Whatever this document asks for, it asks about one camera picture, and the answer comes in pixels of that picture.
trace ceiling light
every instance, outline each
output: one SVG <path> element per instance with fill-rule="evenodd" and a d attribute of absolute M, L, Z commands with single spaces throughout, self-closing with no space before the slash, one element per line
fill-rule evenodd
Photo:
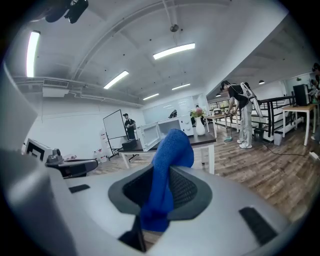
<path fill-rule="evenodd" d="M 185 86 L 189 86 L 189 85 L 190 85 L 190 83 L 187 83 L 187 84 L 172 88 L 172 90 L 176 90 L 176 89 L 179 89 L 179 88 L 182 88 L 182 87 L 185 87 Z"/>
<path fill-rule="evenodd" d="M 157 59 L 160 59 L 160 58 L 162 58 L 164 56 L 167 56 L 167 55 L 170 55 L 170 54 L 175 54 L 175 53 L 182 52 L 182 51 L 185 51 L 185 50 L 194 49 L 195 47 L 196 47 L 195 43 L 181 45 L 181 46 L 174 47 L 174 48 L 159 52 L 157 54 L 154 54 L 153 57 L 154 57 L 155 60 L 157 60 Z"/>
<path fill-rule="evenodd" d="M 35 76 L 34 65 L 39 36 L 40 32 L 38 31 L 32 31 L 30 34 L 28 50 L 26 52 L 26 76 L 28 78 Z"/>
<path fill-rule="evenodd" d="M 120 75 L 118 75 L 116 78 L 114 78 L 111 82 L 109 82 L 104 89 L 109 89 L 111 86 L 113 86 L 116 82 L 124 78 L 126 75 L 129 75 L 127 71 L 123 71 Z"/>
<path fill-rule="evenodd" d="M 159 95 L 159 93 L 156 93 L 156 94 L 154 94 L 154 95 L 151 95 L 151 96 L 149 96 L 149 97 L 144 98 L 143 100 L 145 101 L 145 100 L 147 100 L 147 99 L 150 99 L 150 98 L 155 97 L 155 96 L 158 96 L 158 95 Z"/>

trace blue towel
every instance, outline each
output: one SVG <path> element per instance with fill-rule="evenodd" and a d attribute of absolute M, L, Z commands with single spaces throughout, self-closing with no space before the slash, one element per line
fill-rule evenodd
<path fill-rule="evenodd" d="M 171 129 L 161 141 L 152 163 L 151 192 L 140 211 L 141 226 L 145 230 L 164 232 L 169 225 L 167 214 L 174 209 L 169 189 L 169 166 L 191 167 L 194 164 L 194 151 L 188 136 L 181 130 Z"/>

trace plastic bucket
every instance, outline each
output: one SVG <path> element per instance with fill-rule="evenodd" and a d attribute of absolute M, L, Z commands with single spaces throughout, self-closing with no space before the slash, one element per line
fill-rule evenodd
<path fill-rule="evenodd" d="M 254 140 L 256 142 L 263 142 L 264 141 L 264 133 L 265 133 L 265 131 L 262 129 L 254 129 Z"/>
<path fill-rule="evenodd" d="M 280 146 L 282 141 L 282 131 L 275 131 L 273 135 L 273 144 L 276 146 Z"/>

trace desk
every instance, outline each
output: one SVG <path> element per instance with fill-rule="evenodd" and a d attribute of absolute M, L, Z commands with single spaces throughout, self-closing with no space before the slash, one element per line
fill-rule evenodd
<path fill-rule="evenodd" d="M 209 173 L 215 174 L 215 146 L 214 142 L 216 142 L 216 139 L 209 133 L 205 133 L 202 136 L 198 136 L 195 128 L 194 129 L 194 135 L 189 136 L 189 141 L 191 144 L 191 147 L 193 149 L 200 149 L 201 150 L 201 162 L 202 164 L 205 163 L 205 157 L 204 157 L 204 149 L 208 148 L 208 157 L 209 157 Z M 125 163 L 125 166 L 129 169 L 130 168 L 130 162 L 126 155 L 135 155 L 135 154 L 149 154 L 149 153 L 155 153 L 158 149 L 158 146 L 160 143 L 156 144 L 154 147 L 149 149 L 149 151 L 144 152 L 140 140 L 136 141 L 136 146 L 130 151 L 124 150 L 123 148 L 118 150 L 118 152 L 122 155 L 123 161 Z"/>
<path fill-rule="evenodd" d="M 314 104 L 308 106 L 286 106 L 282 108 L 282 115 L 283 115 L 283 134 L 282 137 L 284 138 L 286 135 L 286 112 L 295 112 L 295 128 L 297 129 L 298 123 L 298 112 L 306 113 L 306 128 L 305 128 L 305 138 L 304 144 L 307 145 L 308 137 L 309 137 L 309 126 L 310 126 L 310 111 L 313 110 L 313 133 L 316 132 L 316 123 L 317 123 L 317 114 L 316 114 L 316 106 Z"/>
<path fill-rule="evenodd" d="M 224 118 L 225 129 L 227 129 L 227 117 L 231 118 L 230 115 L 225 115 L 224 113 L 223 113 L 223 114 L 215 114 L 215 115 L 206 115 L 206 116 L 204 116 L 205 121 L 206 121 L 206 129 L 207 129 L 207 132 L 209 132 L 208 119 L 212 119 L 212 121 L 213 121 L 214 137 L 217 138 L 216 119 Z M 236 116 L 235 116 L 235 122 L 236 122 L 236 132 L 239 132 L 238 112 L 236 113 Z"/>

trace white pants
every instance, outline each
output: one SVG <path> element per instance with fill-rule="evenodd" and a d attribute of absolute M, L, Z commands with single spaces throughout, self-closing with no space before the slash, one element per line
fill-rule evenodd
<path fill-rule="evenodd" d="M 241 109 L 240 134 L 239 139 L 246 147 L 251 146 L 252 141 L 252 123 L 251 123 L 252 103 L 248 102 Z"/>

